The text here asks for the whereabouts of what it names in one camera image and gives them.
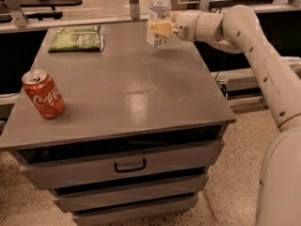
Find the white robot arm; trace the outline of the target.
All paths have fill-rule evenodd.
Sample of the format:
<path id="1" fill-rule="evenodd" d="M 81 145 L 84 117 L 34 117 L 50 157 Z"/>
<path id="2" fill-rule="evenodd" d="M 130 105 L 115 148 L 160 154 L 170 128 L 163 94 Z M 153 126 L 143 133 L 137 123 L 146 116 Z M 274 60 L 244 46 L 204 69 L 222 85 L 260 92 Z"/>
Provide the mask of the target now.
<path id="1" fill-rule="evenodd" d="M 245 55 L 280 131 L 262 161 L 255 225 L 301 226 L 301 79 L 265 37 L 255 12 L 242 5 L 224 13 L 173 11 L 149 20 L 148 29 Z"/>

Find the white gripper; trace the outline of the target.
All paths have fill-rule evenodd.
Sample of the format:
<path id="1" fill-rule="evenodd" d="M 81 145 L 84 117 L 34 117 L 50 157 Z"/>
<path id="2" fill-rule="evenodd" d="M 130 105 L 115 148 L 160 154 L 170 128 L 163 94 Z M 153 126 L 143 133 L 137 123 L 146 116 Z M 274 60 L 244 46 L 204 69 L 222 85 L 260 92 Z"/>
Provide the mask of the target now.
<path id="1" fill-rule="evenodd" d="M 181 40 L 196 41 L 196 27 L 200 11 L 180 10 L 171 13 L 171 21 L 148 22 L 150 32 L 164 37 L 176 34 Z"/>

